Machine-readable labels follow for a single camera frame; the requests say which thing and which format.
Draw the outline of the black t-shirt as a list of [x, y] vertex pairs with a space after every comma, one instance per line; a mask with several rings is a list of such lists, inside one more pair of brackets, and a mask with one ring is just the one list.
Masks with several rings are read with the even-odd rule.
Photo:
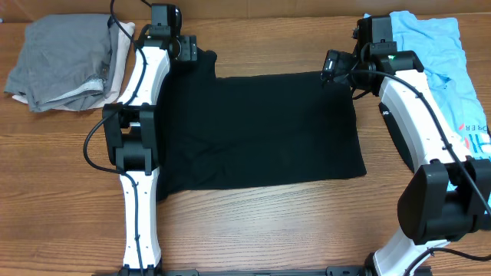
[[174, 61], [157, 104], [157, 200], [366, 173], [350, 89], [316, 72], [217, 77], [216, 53]]

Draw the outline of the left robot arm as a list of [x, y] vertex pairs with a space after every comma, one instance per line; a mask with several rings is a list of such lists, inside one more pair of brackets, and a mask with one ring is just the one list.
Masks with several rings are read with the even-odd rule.
[[172, 62], [197, 60], [196, 37], [180, 33], [180, 9], [153, 4], [135, 45], [135, 66], [116, 103], [103, 108], [108, 156], [124, 191], [126, 246], [120, 275], [160, 275], [157, 237], [157, 100]]

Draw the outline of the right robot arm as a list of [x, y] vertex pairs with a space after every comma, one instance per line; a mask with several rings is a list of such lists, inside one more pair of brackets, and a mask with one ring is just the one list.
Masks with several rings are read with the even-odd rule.
[[352, 53], [330, 50], [321, 79], [373, 94], [391, 138], [414, 176], [397, 203], [399, 227], [362, 266], [329, 275], [429, 275], [424, 262], [450, 243], [490, 227], [490, 162], [475, 159], [450, 129], [413, 51], [399, 51], [389, 16], [358, 21]]

